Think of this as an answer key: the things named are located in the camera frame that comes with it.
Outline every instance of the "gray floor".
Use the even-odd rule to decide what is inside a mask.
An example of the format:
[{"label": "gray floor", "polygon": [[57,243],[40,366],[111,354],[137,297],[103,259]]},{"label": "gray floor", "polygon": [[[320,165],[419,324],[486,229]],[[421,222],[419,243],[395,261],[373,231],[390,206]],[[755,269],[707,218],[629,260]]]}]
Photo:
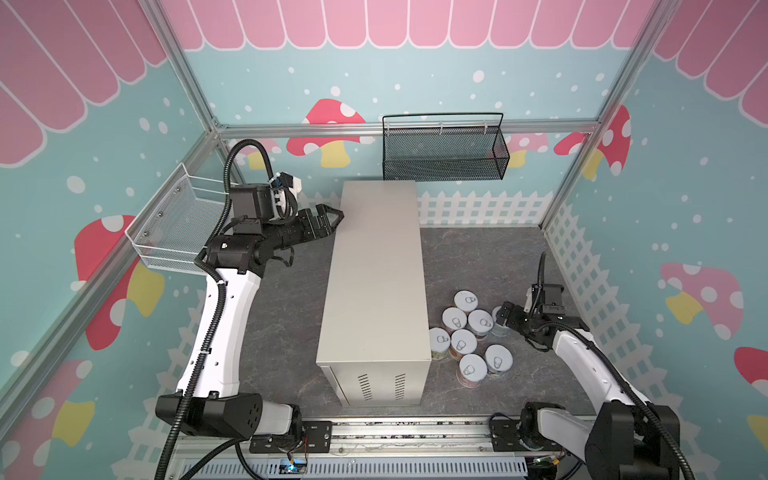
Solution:
[{"label": "gray floor", "polygon": [[[478,295],[491,311],[504,300],[523,304],[547,244],[538,228],[422,228],[429,325],[440,323],[458,290]],[[462,387],[450,358],[432,362],[422,404],[415,407],[342,407],[315,365],[333,237],[300,245],[292,268],[272,262],[251,308],[240,355],[240,390],[274,402],[295,403],[305,417],[358,415],[517,415],[529,400],[556,402],[574,414],[594,414],[568,367],[553,353],[533,350],[516,333],[501,343],[514,357],[503,379]],[[548,283],[564,283],[548,251]],[[566,290],[564,304],[577,315]]]}]

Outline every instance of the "white can lid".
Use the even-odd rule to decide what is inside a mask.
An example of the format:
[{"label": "white can lid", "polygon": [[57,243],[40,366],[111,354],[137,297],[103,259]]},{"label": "white can lid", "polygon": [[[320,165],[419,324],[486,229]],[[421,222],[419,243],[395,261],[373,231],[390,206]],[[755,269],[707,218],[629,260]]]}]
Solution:
[{"label": "white can lid", "polygon": [[478,297],[469,290],[462,290],[453,296],[453,304],[469,313],[478,307]]},{"label": "white can lid", "polygon": [[480,355],[474,353],[464,355],[458,361],[458,369],[461,370],[464,378],[470,382],[479,382],[488,375],[488,366],[482,361]]},{"label": "white can lid", "polygon": [[478,348],[478,340],[475,334],[469,330],[456,330],[451,335],[451,346],[459,353],[472,353]]},{"label": "white can lid", "polygon": [[450,306],[443,311],[442,322],[451,330],[462,329],[467,324],[467,314],[464,310]]},{"label": "white can lid", "polygon": [[445,330],[435,327],[429,329],[429,348],[433,352],[444,352],[451,346],[451,336]]},{"label": "white can lid", "polygon": [[490,332],[493,328],[493,318],[485,310],[473,310],[469,313],[469,325],[477,333]]},{"label": "white can lid", "polygon": [[485,361],[497,372],[512,368],[512,353],[502,345],[491,345],[485,351]]}]

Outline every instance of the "black mounting plate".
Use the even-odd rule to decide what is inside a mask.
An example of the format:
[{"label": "black mounting plate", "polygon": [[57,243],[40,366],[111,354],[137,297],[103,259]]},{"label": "black mounting plate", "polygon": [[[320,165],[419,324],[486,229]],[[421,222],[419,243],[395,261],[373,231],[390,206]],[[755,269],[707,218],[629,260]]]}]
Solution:
[{"label": "black mounting plate", "polygon": [[[496,419],[490,421],[491,442],[494,452],[536,452],[530,450],[520,442],[518,430],[520,420]],[[545,446],[541,450],[560,450],[562,447],[555,442]]]},{"label": "black mounting plate", "polygon": [[[331,449],[331,434],[333,422],[304,422],[304,435],[306,435],[307,453],[328,453]],[[250,440],[248,451],[251,453],[282,453],[272,443],[271,438],[253,437]],[[302,446],[296,450],[297,454],[304,451]]]}]

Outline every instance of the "black wire basket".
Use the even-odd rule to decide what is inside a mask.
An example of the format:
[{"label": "black wire basket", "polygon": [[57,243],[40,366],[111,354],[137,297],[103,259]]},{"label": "black wire basket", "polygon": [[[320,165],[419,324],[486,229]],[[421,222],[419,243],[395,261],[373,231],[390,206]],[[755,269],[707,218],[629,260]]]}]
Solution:
[{"label": "black wire basket", "polygon": [[384,180],[501,180],[509,163],[503,118],[493,112],[385,115]]}]

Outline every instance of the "vent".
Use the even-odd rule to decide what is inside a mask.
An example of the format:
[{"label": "vent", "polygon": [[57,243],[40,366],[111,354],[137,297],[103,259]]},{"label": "vent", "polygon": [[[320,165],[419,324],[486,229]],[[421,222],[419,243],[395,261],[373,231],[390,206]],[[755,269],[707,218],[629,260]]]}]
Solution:
[{"label": "vent", "polygon": [[402,400],[406,397],[406,375],[401,373],[395,377],[395,400]]},{"label": "vent", "polygon": [[[188,458],[184,472],[198,458]],[[249,458],[250,467],[262,477],[278,478],[509,478],[528,475],[525,458],[311,458],[304,475],[280,474],[281,458]],[[210,480],[246,479],[236,459],[213,460],[198,473]]]},{"label": "vent", "polygon": [[357,382],[360,384],[360,392],[362,392],[363,400],[373,400],[373,392],[371,391],[371,382],[368,380],[368,374],[364,373],[357,377]]}]

